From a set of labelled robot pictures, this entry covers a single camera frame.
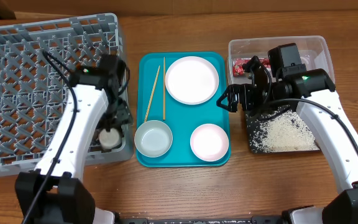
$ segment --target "blue tray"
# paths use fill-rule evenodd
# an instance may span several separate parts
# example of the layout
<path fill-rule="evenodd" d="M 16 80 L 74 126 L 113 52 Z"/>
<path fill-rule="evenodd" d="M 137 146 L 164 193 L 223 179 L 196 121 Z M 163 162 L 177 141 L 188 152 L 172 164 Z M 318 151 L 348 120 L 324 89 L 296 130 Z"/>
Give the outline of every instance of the blue tray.
<path fill-rule="evenodd" d="M 176 60 L 187 56 L 202 57 L 211 62 L 219 73 L 219 87 L 215 95 L 200 105 L 185 105 L 177 102 L 172 96 L 165 93 L 165 122 L 173 133 L 172 146 L 167 153 L 160 157 L 149 158 L 136 150 L 137 160 L 146 167 L 199 167 L 221 166 L 225 164 L 231 155 L 231 146 L 226 155 L 215 162 L 205 162 L 198 159 L 190 147 L 190 136 L 200 125 L 211 123 L 223 128 L 230 139 L 229 115 L 226 110 L 216 106 L 216 100 L 226 89 L 226 76 L 223 58 L 214 52 L 181 52 L 181 53 L 153 53 L 147 54 L 140 61 L 139 66 L 139 90 L 137 95 L 137 128 L 143 123 L 147 106 L 150 100 L 155 75 L 158 66 L 161 66 L 155 87 L 153 102 L 150 107 L 148 121 L 162 121 L 162 95 L 163 95 L 163 58 L 165 67 Z"/>

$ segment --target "red candy wrapper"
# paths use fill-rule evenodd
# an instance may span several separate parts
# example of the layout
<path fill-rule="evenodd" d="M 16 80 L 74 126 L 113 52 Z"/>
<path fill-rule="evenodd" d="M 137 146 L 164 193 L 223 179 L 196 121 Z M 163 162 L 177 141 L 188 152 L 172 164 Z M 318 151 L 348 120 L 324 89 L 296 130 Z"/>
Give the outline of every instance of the red candy wrapper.
<path fill-rule="evenodd" d="M 233 60 L 233 76 L 245 76 L 247 73 L 242 69 L 242 64 L 249 62 L 251 58 L 236 58 Z M 264 65 L 268 70 L 270 70 L 270 62 L 267 58 L 260 58 L 259 61 Z"/>

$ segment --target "wooden table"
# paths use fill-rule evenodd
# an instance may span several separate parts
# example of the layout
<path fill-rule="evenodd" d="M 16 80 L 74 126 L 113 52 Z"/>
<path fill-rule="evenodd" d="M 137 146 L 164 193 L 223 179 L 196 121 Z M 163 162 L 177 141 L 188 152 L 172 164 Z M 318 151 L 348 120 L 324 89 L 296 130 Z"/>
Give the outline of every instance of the wooden table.
<path fill-rule="evenodd" d="M 0 21 L 0 25 L 28 21 Z M 232 39 L 322 35 L 343 107 L 358 132 L 358 11 L 204 16 L 120 17 L 133 71 L 129 104 L 136 114 L 139 61 L 150 52 L 212 50 L 227 58 Z M 88 166 L 84 183 L 105 210 L 122 217 L 250 217 L 302 205 L 325 206 L 337 195 L 320 152 L 253 155 L 240 113 L 230 114 L 232 156 L 215 168 L 148 169 L 135 157 Z M 0 178 L 0 223 L 19 223 L 16 176 Z"/>

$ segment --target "gray plastic crate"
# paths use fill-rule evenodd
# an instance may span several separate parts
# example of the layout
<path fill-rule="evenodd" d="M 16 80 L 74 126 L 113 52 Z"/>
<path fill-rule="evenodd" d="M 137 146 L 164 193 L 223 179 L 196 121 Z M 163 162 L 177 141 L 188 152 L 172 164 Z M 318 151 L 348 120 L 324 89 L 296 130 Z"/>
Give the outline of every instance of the gray plastic crate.
<path fill-rule="evenodd" d="M 126 60 L 122 35 L 111 13 L 0 27 L 0 176 L 35 167 L 65 107 L 67 88 L 41 51 L 71 69 L 96 65 L 102 53 Z M 122 97 L 127 101 L 126 91 Z M 119 149 L 102 151 L 95 138 L 86 164 L 130 159 L 132 128 L 122 130 Z"/>

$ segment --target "wooden chopstick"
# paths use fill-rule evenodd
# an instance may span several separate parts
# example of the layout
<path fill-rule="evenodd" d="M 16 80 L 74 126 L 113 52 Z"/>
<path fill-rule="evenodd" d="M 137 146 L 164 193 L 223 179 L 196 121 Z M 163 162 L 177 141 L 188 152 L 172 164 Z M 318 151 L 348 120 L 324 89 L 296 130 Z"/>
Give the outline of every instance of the wooden chopstick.
<path fill-rule="evenodd" d="M 153 89 L 152 89 L 152 94 L 150 95 L 149 105 L 148 105 L 148 107 L 147 107 L 147 111 L 146 111 L 146 116 L 145 116 L 145 118 L 144 118 L 144 122 L 147 121 L 147 117 L 149 116 L 150 106 L 152 105 L 152 100 L 153 100 L 153 96 L 154 96 L 155 85 L 157 84 L 158 74 L 159 74 L 159 73 L 160 73 L 160 65 L 158 66 L 157 75 L 155 76 L 154 85 L 153 85 Z"/>
<path fill-rule="evenodd" d="M 164 57 L 164 65 L 163 65 L 163 92 L 162 92 L 162 120 L 165 121 L 165 57 Z"/>

